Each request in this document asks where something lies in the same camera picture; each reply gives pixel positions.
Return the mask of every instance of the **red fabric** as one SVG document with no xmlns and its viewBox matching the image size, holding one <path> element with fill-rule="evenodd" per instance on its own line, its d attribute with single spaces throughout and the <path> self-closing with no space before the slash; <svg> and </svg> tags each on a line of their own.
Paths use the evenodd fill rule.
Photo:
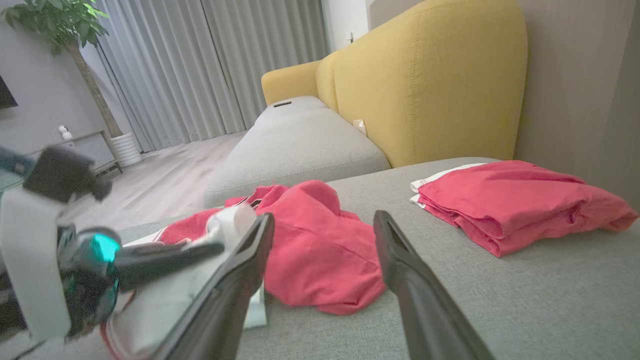
<svg viewBox="0 0 640 360">
<path fill-rule="evenodd" d="M 620 197 L 524 161 L 456 170 L 418 191 L 425 210 L 497 257 L 541 238 L 623 231 L 638 218 Z"/>
<path fill-rule="evenodd" d="M 340 210 L 335 190 L 321 181 L 287 188 L 258 187 L 244 201 L 258 215 L 275 219 L 273 246 L 264 274 L 265 289 L 289 306 L 348 315 L 367 307 L 385 289 L 371 225 Z M 168 226 L 160 237 L 166 244 L 204 235 L 207 220 L 219 209 L 203 211 Z"/>
</svg>

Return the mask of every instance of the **white plant pot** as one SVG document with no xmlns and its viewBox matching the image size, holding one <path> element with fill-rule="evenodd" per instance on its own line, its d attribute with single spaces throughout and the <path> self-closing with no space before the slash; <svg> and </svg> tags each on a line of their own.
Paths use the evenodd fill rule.
<svg viewBox="0 0 640 360">
<path fill-rule="evenodd" d="M 118 161 L 121 167 L 130 167 L 142 161 L 142 155 L 136 147 L 131 133 L 111 138 L 111 142 L 118 152 Z"/>
</svg>

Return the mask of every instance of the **wooden floor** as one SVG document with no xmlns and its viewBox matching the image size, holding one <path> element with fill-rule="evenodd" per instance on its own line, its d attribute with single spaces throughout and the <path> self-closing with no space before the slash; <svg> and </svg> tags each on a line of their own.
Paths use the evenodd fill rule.
<svg viewBox="0 0 640 360">
<path fill-rule="evenodd" d="M 208 178 L 242 139 L 244 132 L 191 142 L 144 154 L 141 163 L 112 179 L 104 201 L 86 196 L 62 216 L 76 229 L 107 226 L 122 230 L 204 209 Z"/>
</svg>

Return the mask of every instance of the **curtain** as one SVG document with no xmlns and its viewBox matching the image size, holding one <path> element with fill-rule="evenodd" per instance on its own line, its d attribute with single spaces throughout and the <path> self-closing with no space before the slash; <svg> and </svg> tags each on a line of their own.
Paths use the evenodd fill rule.
<svg viewBox="0 0 640 360">
<path fill-rule="evenodd" d="M 321 0 L 202 0 L 229 86 L 247 127 L 266 104 L 265 72 L 324 58 Z"/>
<path fill-rule="evenodd" d="M 144 151 L 248 129 L 263 73 L 328 53 L 321 0 L 98 0 L 99 50 Z"/>
</svg>

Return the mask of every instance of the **gray ottoman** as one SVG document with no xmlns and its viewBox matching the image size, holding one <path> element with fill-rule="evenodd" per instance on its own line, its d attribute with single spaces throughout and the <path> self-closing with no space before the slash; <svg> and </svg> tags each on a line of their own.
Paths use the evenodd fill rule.
<svg viewBox="0 0 640 360">
<path fill-rule="evenodd" d="M 368 223 L 395 218 L 496 359 L 639 359 L 640 224 L 628 231 L 541 240 L 498 259 L 460 229 L 409 203 L 409 183 L 448 168 L 493 161 L 459 158 L 330 182 L 342 208 Z M 126 240 L 158 230 L 125 231 Z M 268 326 L 245 331 L 238 359 L 408 359 L 395 295 L 351 316 L 288 308 L 267 296 Z M 26 359 L 107 359 L 93 334 L 47 344 Z"/>
<path fill-rule="evenodd" d="M 206 207 L 251 195 L 258 185 L 331 181 L 389 168 L 377 146 L 319 99 L 288 101 L 268 106 L 216 169 L 207 186 Z"/>
</svg>

